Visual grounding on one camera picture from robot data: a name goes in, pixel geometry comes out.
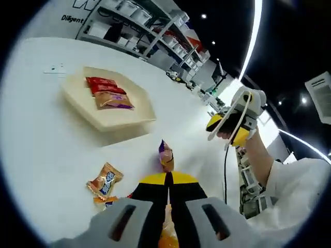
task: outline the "beige tray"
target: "beige tray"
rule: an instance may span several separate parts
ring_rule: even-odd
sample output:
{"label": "beige tray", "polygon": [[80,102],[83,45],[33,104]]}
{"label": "beige tray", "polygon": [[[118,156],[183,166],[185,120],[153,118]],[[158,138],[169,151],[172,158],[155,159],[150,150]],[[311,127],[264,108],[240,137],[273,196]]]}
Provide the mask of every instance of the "beige tray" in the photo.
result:
{"label": "beige tray", "polygon": [[[134,109],[98,110],[87,86],[86,76],[99,76],[115,80],[118,86],[126,91]],[[69,103],[101,132],[156,120],[148,93],[117,72],[84,67],[83,73],[67,76],[65,84],[63,84],[63,93]]]}

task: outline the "ceiling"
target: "ceiling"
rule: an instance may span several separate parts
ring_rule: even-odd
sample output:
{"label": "ceiling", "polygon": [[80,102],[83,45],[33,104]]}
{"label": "ceiling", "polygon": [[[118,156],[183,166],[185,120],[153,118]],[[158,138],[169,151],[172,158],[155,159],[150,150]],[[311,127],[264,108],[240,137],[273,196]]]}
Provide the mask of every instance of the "ceiling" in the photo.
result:
{"label": "ceiling", "polygon": [[[191,27],[212,59],[219,58],[224,70],[238,77],[251,36],[254,0],[204,0],[198,5],[189,0],[175,2],[190,16]],[[289,132],[324,154],[331,150],[331,126],[320,122],[304,83],[325,71],[331,73],[330,10],[328,0],[263,1],[259,33],[246,71],[277,107]],[[201,19],[202,13],[207,19]],[[242,82],[252,87],[247,80]],[[303,96],[308,100],[305,105]],[[267,110],[278,127],[286,129],[272,108]],[[318,158],[299,142],[282,137],[297,158]]]}

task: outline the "white sleeve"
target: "white sleeve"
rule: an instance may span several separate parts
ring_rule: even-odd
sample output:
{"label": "white sleeve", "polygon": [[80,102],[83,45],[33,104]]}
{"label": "white sleeve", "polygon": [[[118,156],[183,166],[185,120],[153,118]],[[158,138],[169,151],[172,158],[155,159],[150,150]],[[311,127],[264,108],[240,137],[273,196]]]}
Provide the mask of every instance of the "white sleeve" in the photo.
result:
{"label": "white sleeve", "polygon": [[300,229],[322,195],[331,165],[320,159],[302,159],[291,164],[275,161],[266,195],[278,198],[272,208],[250,218],[261,233],[288,241]]}
{"label": "white sleeve", "polygon": [[290,164],[274,161],[266,194],[278,199],[293,193],[303,194],[304,199],[309,198],[311,203],[323,192],[330,172],[331,165],[321,159],[301,159]]}

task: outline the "snack wrapper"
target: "snack wrapper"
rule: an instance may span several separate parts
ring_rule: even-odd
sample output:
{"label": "snack wrapper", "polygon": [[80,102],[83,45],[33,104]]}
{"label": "snack wrapper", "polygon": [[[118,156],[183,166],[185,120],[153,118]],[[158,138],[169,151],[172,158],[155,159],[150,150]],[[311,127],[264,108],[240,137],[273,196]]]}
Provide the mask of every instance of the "snack wrapper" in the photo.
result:
{"label": "snack wrapper", "polygon": [[117,87],[117,84],[114,80],[111,79],[104,79],[101,77],[96,77],[96,76],[92,76],[92,77],[86,77],[86,81],[88,86],[91,88],[94,84],[100,84],[100,85],[106,85],[106,86],[113,86],[113,87]]}
{"label": "snack wrapper", "polygon": [[158,248],[179,248],[175,225],[171,219],[171,205],[165,208],[165,218]]}
{"label": "snack wrapper", "polygon": [[93,202],[102,210],[104,211],[107,207],[113,205],[114,202],[118,201],[116,196],[108,197],[106,200],[102,200],[99,197],[94,197]]}
{"label": "snack wrapper", "polygon": [[132,109],[134,106],[130,102],[127,95],[117,94],[108,91],[96,92],[94,94],[95,102],[99,110],[103,109]]}
{"label": "snack wrapper", "polygon": [[90,87],[92,95],[100,91],[109,91],[112,93],[126,95],[126,92],[122,88],[114,87],[112,85],[93,84]]}
{"label": "snack wrapper", "polygon": [[161,165],[163,167],[163,172],[173,171],[175,163],[172,149],[170,149],[164,140],[162,140],[161,145],[159,146],[159,156]]}
{"label": "snack wrapper", "polygon": [[123,174],[109,163],[104,164],[99,176],[87,182],[87,187],[102,200],[107,200],[116,182],[123,178]]}

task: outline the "white storage bin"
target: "white storage bin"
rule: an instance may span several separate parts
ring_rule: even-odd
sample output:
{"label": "white storage bin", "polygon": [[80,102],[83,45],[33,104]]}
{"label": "white storage bin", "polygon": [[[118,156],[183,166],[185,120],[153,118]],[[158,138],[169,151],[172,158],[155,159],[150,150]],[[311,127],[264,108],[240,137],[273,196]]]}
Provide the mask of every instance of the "white storage bin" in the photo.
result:
{"label": "white storage bin", "polygon": [[181,57],[181,58],[184,58],[186,56],[187,52],[183,49],[178,55]]}
{"label": "white storage bin", "polygon": [[198,66],[196,65],[196,63],[193,63],[193,65],[192,65],[192,69],[193,69],[194,71],[196,71],[197,68],[198,68]]}
{"label": "white storage bin", "polygon": [[183,34],[185,34],[187,31],[190,30],[190,28],[184,23],[182,26],[179,27],[179,30],[182,31]]}
{"label": "white storage bin", "polygon": [[178,17],[178,19],[175,21],[175,25],[179,28],[183,24],[184,24],[183,19],[181,19],[180,17]]}
{"label": "white storage bin", "polygon": [[138,37],[132,37],[129,39],[128,43],[126,43],[125,47],[129,49],[133,49],[138,43]]}
{"label": "white storage bin", "polygon": [[178,41],[173,38],[172,36],[164,35],[163,40],[171,47],[173,48],[175,45],[178,44]]}
{"label": "white storage bin", "polygon": [[109,28],[110,25],[108,24],[102,22],[93,22],[88,34],[103,39]]}
{"label": "white storage bin", "polygon": [[180,45],[180,44],[176,44],[176,45],[174,46],[174,51],[175,51],[175,53],[178,54],[178,55],[179,55],[183,50],[184,50],[184,48],[183,48],[182,45]]}
{"label": "white storage bin", "polygon": [[128,16],[131,16],[137,9],[138,6],[130,1],[123,1],[118,8],[120,12]]}
{"label": "white storage bin", "polygon": [[184,14],[182,15],[182,20],[185,23],[187,23],[190,20],[190,17],[188,16],[188,14],[186,12],[184,12]]}
{"label": "white storage bin", "polygon": [[105,8],[116,9],[123,0],[106,0],[104,3]]}
{"label": "white storage bin", "polygon": [[141,24],[145,24],[152,16],[144,9],[138,8],[131,17]]}
{"label": "white storage bin", "polygon": [[186,63],[189,64],[189,65],[192,65],[193,64],[193,59],[191,56],[189,56],[186,60]]}
{"label": "white storage bin", "polygon": [[201,67],[203,65],[203,63],[201,61],[197,62],[197,67]]}
{"label": "white storage bin", "polygon": [[125,46],[127,43],[128,43],[128,40],[123,38],[123,37],[120,37],[118,42],[117,42],[117,44],[123,45],[123,46]]}

